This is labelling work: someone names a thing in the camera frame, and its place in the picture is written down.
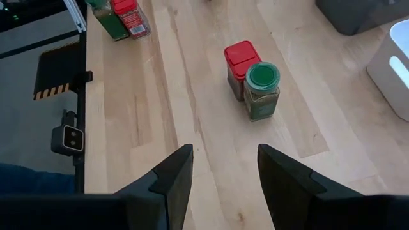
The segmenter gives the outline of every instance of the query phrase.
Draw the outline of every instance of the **white bin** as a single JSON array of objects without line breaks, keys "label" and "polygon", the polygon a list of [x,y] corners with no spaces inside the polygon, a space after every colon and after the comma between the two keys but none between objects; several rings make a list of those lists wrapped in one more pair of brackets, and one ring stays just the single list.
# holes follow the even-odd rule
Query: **white bin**
[{"label": "white bin", "polygon": [[392,26],[367,71],[395,113],[409,121],[409,20]]}]

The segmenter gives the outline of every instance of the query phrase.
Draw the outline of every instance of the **red label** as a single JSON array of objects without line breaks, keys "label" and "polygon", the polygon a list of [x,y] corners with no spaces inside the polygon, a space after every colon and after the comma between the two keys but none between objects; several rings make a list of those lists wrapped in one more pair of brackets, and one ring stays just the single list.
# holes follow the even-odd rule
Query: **red label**
[{"label": "red label", "polygon": [[143,20],[137,10],[124,13],[120,17],[133,36],[146,32]]}]

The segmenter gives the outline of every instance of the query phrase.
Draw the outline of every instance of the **green spice jar lid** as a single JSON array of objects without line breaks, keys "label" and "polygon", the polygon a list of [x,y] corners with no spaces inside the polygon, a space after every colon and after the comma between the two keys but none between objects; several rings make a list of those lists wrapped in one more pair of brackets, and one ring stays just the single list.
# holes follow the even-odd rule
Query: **green spice jar lid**
[{"label": "green spice jar lid", "polygon": [[273,93],[280,82],[280,71],[271,63],[256,63],[247,71],[245,80],[253,93]]}]

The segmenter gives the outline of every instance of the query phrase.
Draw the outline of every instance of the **red spice jar lid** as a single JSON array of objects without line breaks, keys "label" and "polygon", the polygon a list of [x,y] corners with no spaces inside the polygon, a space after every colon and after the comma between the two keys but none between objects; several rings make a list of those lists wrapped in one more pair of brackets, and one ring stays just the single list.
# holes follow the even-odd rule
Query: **red spice jar lid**
[{"label": "red spice jar lid", "polygon": [[247,70],[255,63],[261,62],[260,57],[250,41],[242,41],[224,49],[226,61],[237,80],[244,80]]},{"label": "red spice jar lid", "polygon": [[112,0],[112,5],[117,15],[123,15],[126,12],[136,9],[137,0]]}]

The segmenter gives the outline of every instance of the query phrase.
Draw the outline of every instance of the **spice jar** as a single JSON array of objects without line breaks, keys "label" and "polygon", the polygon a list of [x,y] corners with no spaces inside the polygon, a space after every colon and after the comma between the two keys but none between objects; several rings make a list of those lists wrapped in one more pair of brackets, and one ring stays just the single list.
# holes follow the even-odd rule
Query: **spice jar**
[{"label": "spice jar", "polygon": [[244,101],[251,121],[273,115],[280,95],[280,72],[271,63],[256,63],[246,73]]},{"label": "spice jar", "polygon": [[228,64],[228,82],[237,100],[242,102],[245,74],[250,66],[259,63],[261,59],[249,41],[239,42],[225,48],[224,57]]},{"label": "spice jar", "polygon": [[114,41],[129,37],[128,30],[114,13],[109,0],[86,0],[92,13]]},{"label": "spice jar", "polygon": [[112,0],[112,5],[133,39],[139,39],[151,33],[148,19],[136,0]]}]

